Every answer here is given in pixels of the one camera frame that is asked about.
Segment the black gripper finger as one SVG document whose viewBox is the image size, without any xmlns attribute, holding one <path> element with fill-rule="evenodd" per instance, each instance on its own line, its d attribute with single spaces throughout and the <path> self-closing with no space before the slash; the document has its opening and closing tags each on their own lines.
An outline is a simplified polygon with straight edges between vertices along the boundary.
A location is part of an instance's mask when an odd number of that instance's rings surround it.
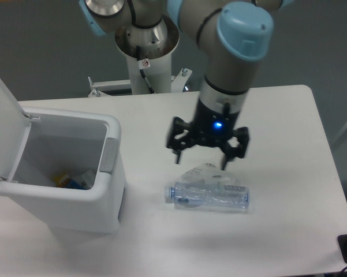
<svg viewBox="0 0 347 277">
<path fill-rule="evenodd" d="M 194 145 L 196 141 L 193 138 L 192 125 L 180 117 L 174 117 L 167 134 L 166 148 L 176 155 L 175 164 L 180 163 L 182 151 Z"/>
<path fill-rule="evenodd" d="M 232 138 L 237 139 L 237 145 L 231 146 L 229 140 Z M 235 158 L 244 158 L 248 143 L 250 141 L 249 129 L 248 127 L 241 127 L 234 129 L 229 136 L 229 139 L 221 144 L 221 151 L 223 152 L 223 157 L 221 160 L 221 170 L 225 170 L 227 164 L 235 160 Z"/>
</svg>

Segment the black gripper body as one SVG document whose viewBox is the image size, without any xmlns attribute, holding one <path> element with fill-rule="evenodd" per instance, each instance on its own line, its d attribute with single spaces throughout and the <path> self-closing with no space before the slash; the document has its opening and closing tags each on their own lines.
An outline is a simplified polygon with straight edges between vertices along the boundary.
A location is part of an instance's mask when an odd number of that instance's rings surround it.
<svg viewBox="0 0 347 277">
<path fill-rule="evenodd" d="M 190 147 L 223 148 L 233 137 L 240 137 L 242 142 L 242 128 L 234 129 L 239 112 L 232 113 L 230 108 L 229 101 L 225 101 L 219 111 L 214 111 L 199 99 L 190 123 Z"/>
</svg>

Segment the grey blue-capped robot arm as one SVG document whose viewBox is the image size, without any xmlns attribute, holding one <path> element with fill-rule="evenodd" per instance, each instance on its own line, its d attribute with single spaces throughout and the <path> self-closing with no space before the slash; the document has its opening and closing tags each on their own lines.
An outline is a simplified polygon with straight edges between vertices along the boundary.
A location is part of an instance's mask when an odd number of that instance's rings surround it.
<svg viewBox="0 0 347 277">
<path fill-rule="evenodd" d="M 171 91 L 171 55 L 180 34 L 208 58 L 193 120 L 175 117 L 166 146 L 180 156 L 195 145 L 219 148 L 222 167 L 243 158 L 246 127 L 237 128 L 247 92 L 268 51 L 271 12 L 286 1 L 80 1 L 93 32 L 115 34 L 134 94 Z"/>
</svg>

